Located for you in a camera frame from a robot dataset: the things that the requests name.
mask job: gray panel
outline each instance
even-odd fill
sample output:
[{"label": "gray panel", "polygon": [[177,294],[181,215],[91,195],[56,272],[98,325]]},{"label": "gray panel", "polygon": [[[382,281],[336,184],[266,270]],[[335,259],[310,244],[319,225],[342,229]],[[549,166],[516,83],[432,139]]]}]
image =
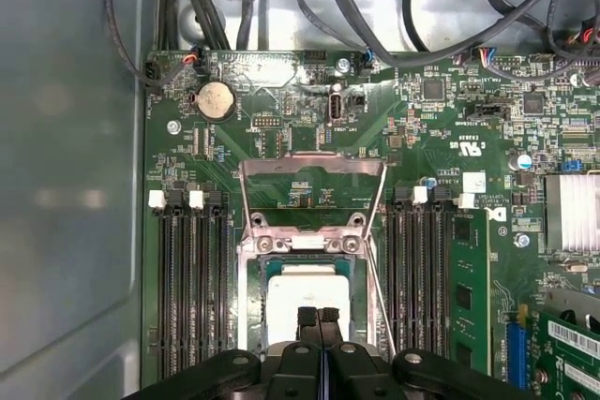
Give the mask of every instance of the gray panel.
[{"label": "gray panel", "polygon": [[[226,33],[234,46],[240,23],[241,0],[214,0],[226,23]],[[399,18],[399,0],[355,0],[375,34],[390,51],[412,51]],[[510,0],[519,3],[522,0]],[[546,21],[548,1],[545,0],[532,14]],[[308,4],[327,23],[349,37],[358,39],[343,19],[334,0],[307,0]],[[442,49],[472,36],[492,25],[500,17],[487,0],[412,0],[415,24],[422,39],[431,49]],[[189,48],[202,39],[202,32],[194,22],[189,0],[181,0],[181,46]],[[561,14],[556,27],[579,27],[584,18],[593,15],[590,0],[562,0]],[[530,29],[514,24],[489,42],[501,52],[539,52],[542,42]],[[342,49],[343,46],[312,26],[298,9],[296,0],[256,0],[254,21],[250,34],[251,49],[272,51],[293,49]]]},{"label": "gray panel", "polygon": [[[132,50],[151,44],[144,2],[117,2]],[[102,7],[0,0],[0,398],[138,385],[141,103]]]}]

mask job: label sticker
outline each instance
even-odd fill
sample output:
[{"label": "label sticker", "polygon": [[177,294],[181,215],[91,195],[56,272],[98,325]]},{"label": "label sticker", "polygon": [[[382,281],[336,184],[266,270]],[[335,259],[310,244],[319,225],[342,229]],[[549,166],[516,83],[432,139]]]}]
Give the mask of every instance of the label sticker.
[{"label": "label sticker", "polygon": [[569,363],[564,363],[564,374],[584,388],[588,388],[593,393],[600,395],[600,381],[596,378],[590,377],[588,374],[580,371]]},{"label": "label sticker", "polygon": [[486,193],[485,172],[462,172],[462,192],[467,194]]},{"label": "label sticker", "polygon": [[555,339],[564,342],[567,346],[576,348],[583,353],[600,360],[600,342],[584,336],[581,333],[569,330],[551,320],[547,323],[547,333]]}]

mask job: metal retention bracket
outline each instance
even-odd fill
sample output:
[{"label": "metal retention bracket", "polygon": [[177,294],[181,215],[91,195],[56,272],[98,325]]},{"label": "metal retention bracket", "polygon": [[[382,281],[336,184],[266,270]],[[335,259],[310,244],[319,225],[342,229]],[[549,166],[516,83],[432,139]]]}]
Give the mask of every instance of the metal retention bracket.
[{"label": "metal retention bracket", "polygon": [[379,205],[383,187],[385,186],[387,166],[381,159],[349,159],[342,154],[336,154],[334,152],[297,152],[281,158],[247,159],[240,162],[240,186],[242,188],[242,198],[244,202],[247,236],[253,238],[254,230],[252,228],[250,217],[251,210],[246,179],[253,175],[267,173],[297,173],[303,168],[310,167],[323,168],[327,173],[363,173],[373,177],[380,177],[377,191],[375,191],[368,207],[367,225],[363,228],[362,237],[365,240],[368,238],[371,227],[373,226],[375,214],[377,213],[377,205]]}]

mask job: screw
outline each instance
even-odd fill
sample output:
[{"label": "screw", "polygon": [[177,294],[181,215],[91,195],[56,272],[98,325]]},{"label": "screw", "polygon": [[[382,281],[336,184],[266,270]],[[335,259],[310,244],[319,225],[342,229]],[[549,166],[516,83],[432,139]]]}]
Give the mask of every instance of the screw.
[{"label": "screw", "polygon": [[263,236],[262,238],[259,238],[256,246],[259,248],[259,252],[268,252],[273,249],[273,240],[268,236]]},{"label": "screw", "polygon": [[356,347],[352,344],[344,344],[339,348],[344,353],[354,353],[356,352]]},{"label": "screw", "polygon": [[407,353],[404,356],[404,359],[406,361],[408,361],[411,364],[420,364],[423,362],[423,358],[421,358],[419,355],[417,355],[416,353]]},{"label": "screw", "polygon": [[515,246],[518,248],[524,248],[530,244],[532,240],[525,233],[517,233],[515,235]]},{"label": "screw", "polygon": [[167,123],[167,131],[171,135],[178,135],[181,131],[181,122],[179,121],[169,121]]},{"label": "screw", "polygon": [[548,374],[543,369],[535,369],[535,381],[539,384],[548,383]]},{"label": "screw", "polygon": [[355,236],[348,236],[344,238],[344,251],[354,253],[360,247],[360,242]]},{"label": "screw", "polygon": [[336,69],[342,74],[350,72],[350,60],[348,58],[340,58],[336,61]]},{"label": "screw", "polygon": [[245,356],[238,356],[237,358],[233,358],[233,363],[235,365],[248,364],[248,358]]}]

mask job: blue pcie slot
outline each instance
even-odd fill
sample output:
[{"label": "blue pcie slot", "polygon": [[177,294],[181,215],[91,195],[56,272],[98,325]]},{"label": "blue pcie slot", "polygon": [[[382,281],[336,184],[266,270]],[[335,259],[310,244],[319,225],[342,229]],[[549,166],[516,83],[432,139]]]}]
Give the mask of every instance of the blue pcie slot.
[{"label": "blue pcie slot", "polygon": [[527,389],[527,330],[518,323],[506,326],[506,347],[508,351],[508,382],[513,386]]}]

